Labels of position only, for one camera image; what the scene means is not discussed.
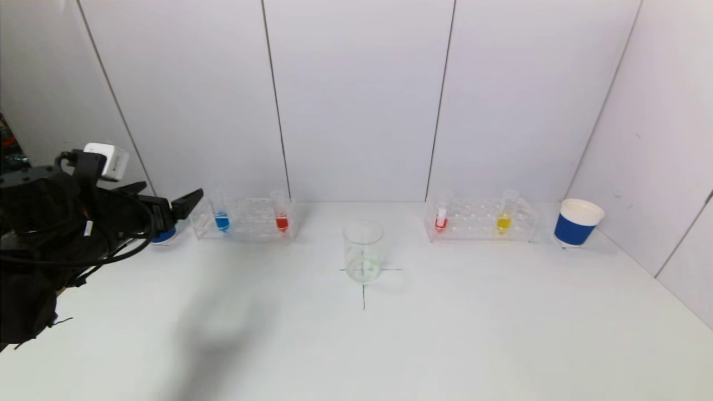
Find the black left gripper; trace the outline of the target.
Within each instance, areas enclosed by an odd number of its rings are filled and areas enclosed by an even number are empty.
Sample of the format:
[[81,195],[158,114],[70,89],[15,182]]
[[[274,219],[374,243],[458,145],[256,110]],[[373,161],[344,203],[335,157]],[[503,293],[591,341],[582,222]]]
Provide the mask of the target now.
[[201,202],[204,191],[199,188],[183,197],[171,201],[165,198],[141,195],[148,187],[145,181],[138,181],[115,189],[99,188],[97,198],[102,215],[97,219],[100,232],[107,234],[110,241],[146,238],[150,225],[154,236],[173,229],[175,220],[186,220]]

